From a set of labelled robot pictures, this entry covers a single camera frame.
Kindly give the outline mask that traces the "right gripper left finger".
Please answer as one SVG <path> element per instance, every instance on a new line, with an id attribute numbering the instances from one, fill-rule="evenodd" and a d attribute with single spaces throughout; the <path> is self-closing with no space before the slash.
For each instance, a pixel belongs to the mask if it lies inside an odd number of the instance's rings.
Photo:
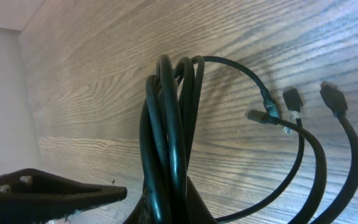
<path id="1" fill-rule="evenodd" d="M 37 169 L 0 175 L 0 223 L 47 223 L 124 200 L 127 189 L 84 184 Z"/>

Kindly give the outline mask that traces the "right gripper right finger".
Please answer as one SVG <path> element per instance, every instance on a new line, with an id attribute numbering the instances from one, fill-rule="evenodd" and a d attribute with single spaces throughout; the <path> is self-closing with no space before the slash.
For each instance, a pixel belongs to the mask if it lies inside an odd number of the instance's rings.
<path id="1" fill-rule="evenodd" d="M 176 202 L 170 192 L 149 189 L 150 181 L 145 180 L 142 195 L 124 224 L 139 223 L 193 223 L 217 224 L 203 199 L 190 179 L 186 180 L 186 197 Z"/>

